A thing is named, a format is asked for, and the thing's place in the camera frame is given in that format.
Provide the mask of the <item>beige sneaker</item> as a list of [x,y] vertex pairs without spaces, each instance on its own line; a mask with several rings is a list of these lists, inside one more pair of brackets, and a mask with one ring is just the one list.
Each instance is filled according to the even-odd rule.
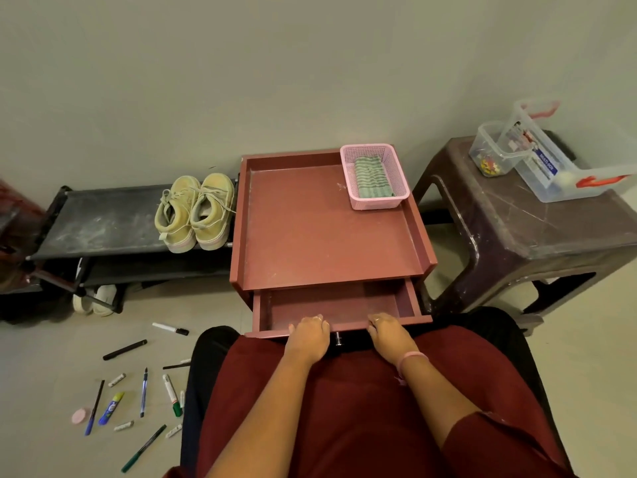
[[190,214],[200,189],[193,176],[180,176],[169,189],[164,189],[154,224],[159,240],[171,253],[182,254],[194,249],[196,238]]
[[226,244],[235,208],[235,183],[230,177],[222,173],[207,176],[197,190],[190,214],[195,239],[203,250],[218,250]]

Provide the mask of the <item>dark red furniture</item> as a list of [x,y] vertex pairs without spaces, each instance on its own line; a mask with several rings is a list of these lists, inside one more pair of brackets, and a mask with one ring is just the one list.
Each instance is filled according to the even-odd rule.
[[45,210],[0,178],[0,295],[28,285],[24,269],[35,252]]

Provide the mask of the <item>person's right hand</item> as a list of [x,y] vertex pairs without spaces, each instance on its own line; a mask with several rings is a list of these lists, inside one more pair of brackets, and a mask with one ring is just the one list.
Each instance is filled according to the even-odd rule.
[[383,329],[382,331],[368,331],[375,350],[387,362],[395,367],[402,354],[420,352],[413,338],[401,325],[399,329]]

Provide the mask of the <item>red wooden drawer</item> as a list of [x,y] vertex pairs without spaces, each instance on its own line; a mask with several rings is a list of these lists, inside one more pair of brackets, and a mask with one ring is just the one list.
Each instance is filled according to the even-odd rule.
[[252,304],[250,338],[289,336],[290,325],[304,317],[322,315],[330,331],[342,334],[364,330],[369,315],[387,313],[403,326],[428,324],[430,315],[420,311],[410,279],[350,281],[291,289],[258,290]]

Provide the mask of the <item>heap of coloured clips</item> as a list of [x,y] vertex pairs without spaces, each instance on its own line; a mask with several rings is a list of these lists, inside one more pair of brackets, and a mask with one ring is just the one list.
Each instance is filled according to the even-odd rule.
[[498,158],[489,153],[478,153],[474,161],[483,176],[496,177],[505,174]]

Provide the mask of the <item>person's left hand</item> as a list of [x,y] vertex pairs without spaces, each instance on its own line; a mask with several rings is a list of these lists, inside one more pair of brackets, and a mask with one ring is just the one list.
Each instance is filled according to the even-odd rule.
[[291,361],[311,367],[326,354],[330,344],[330,331],[300,328],[289,331],[284,356]]

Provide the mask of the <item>white marker green cap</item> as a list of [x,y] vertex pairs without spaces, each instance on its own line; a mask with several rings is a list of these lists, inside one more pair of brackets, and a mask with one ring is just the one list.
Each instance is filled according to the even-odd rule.
[[180,418],[182,416],[182,409],[171,378],[168,374],[163,374],[162,378],[171,402],[173,413],[177,418]]

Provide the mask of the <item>pink plastic basket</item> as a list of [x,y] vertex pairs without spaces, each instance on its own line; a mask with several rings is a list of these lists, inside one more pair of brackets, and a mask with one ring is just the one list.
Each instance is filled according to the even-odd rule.
[[[390,144],[347,144],[340,148],[341,164],[345,175],[350,204],[354,210],[393,209],[398,207],[409,194],[410,189],[401,164]],[[386,176],[394,191],[393,198],[361,199],[357,190],[354,162],[360,157],[378,156],[382,160]]]

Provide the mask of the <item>brown plastic stool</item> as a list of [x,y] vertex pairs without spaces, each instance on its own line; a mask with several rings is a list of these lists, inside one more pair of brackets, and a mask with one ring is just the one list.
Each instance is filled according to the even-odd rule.
[[420,303],[434,316],[465,313],[531,282],[537,298],[515,317],[529,337],[543,317],[637,259],[637,213],[615,191],[540,202],[514,170],[483,176],[469,157],[472,142],[450,139],[411,192],[419,203],[437,188],[444,206],[428,206],[423,223],[453,223],[469,253],[438,297],[421,284]]

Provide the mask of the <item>green pen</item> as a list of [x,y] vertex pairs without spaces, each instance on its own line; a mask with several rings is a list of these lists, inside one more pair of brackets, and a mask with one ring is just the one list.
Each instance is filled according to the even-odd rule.
[[148,440],[145,442],[139,450],[137,450],[133,456],[126,462],[126,464],[121,468],[120,472],[122,474],[127,473],[131,467],[138,461],[141,455],[158,439],[158,437],[164,432],[167,428],[167,425],[164,424],[161,426]]

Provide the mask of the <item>black shoe rack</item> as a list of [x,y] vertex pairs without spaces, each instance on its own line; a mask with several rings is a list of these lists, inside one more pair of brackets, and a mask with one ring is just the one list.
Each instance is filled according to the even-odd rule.
[[71,294],[82,287],[116,285],[114,313],[127,286],[203,277],[228,277],[233,236],[221,249],[195,246],[173,254],[159,240],[154,217],[170,184],[74,191],[62,186],[49,206],[35,252],[25,261],[29,277]]

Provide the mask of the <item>green striped cloth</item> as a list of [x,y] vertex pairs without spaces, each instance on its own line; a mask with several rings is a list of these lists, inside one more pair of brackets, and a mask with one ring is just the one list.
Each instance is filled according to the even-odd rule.
[[359,198],[393,198],[394,191],[389,182],[382,160],[378,156],[360,157],[354,162],[355,179]]

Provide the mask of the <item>person's left forearm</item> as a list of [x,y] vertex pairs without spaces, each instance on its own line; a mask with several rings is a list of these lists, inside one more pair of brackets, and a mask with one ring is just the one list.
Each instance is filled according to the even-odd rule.
[[287,478],[308,375],[323,355],[284,354],[205,478]]

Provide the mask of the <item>person's right forearm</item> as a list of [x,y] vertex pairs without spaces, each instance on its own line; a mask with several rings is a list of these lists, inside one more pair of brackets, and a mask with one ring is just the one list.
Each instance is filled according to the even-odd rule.
[[410,358],[403,364],[402,372],[439,448],[444,446],[458,422],[482,411],[430,361]]

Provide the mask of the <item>red wooden side table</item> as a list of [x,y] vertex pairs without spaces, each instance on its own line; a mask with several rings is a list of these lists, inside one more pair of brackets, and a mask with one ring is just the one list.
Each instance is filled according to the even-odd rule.
[[418,298],[437,265],[413,196],[351,207],[338,150],[244,156],[237,194],[229,280],[251,311],[258,290],[350,281],[410,279]]

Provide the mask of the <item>blue yellow glue bottle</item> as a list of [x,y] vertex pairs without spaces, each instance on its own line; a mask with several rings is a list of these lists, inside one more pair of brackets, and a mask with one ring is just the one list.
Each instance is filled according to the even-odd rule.
[[102,414],[102,416],[100,417],[98,421],[99,426],[105,426],[108,424],[110,418],[113,416],[113,413],[118,407],[118,404],[121,402],[124,394],[125,392],[118,392],[113,396],[113,398],[109,402],[107,408],[105,409],[104,413]]

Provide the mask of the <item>pink wristband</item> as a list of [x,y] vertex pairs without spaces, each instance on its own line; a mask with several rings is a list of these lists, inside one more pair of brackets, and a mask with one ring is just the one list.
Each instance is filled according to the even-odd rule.
[[405,361],[410,358],[425,359],[427,362],[429,362],[429,358],[426,356],[426,354],[421,352],[410,351],[410,352],[402,354],[402,356],[398,359],[398,361],[395,364],[395,369],[397,371],[396,380],[398,381],[399,385],[402,387],[407,386],[407,381],[404,378],[402,367]]

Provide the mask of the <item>dark blue pen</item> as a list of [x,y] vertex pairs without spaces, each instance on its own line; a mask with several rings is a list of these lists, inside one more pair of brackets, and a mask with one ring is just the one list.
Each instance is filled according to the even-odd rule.
[[101,382],[100,382],[100,386],[99,386],[98,393],[97,393],[97,396],[96,396],[96,399],[95,399],[95,402],[94,402],[94,406],[92,407],[91,415],[89,417],[89,420],[87,421],[87,426],[86,426],[85,431],[84,431],[84,436],[85,437],[89,436],[91,434],[91,432],[92,432],[92,428],[93,428],[94,423],[95,423],[95,418],[96,418],[96,414],[97,414],[97,411],[98,411],[98,407],[100,405],[101,395],[103,393],[103,388],[105,386],[105,382],[106,381],[104,379],[102,379]]

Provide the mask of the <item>small clear plastic container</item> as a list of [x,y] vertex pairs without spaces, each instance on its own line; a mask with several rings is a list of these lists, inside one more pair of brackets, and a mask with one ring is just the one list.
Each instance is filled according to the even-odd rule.
[[502,135],[503,126],[504,123],[501,121],[489,121],[480,125],[469,150],[469,156],[475,165],[474,158],[478,153],[489,153],[497,157],[505,172],[504,175],[506,175],[520,161],[530,157],[531,150],[530,148],[519,146],[516,141],[512,141],[507,137],[505,137],[504,142],[499,143],[498,140]]

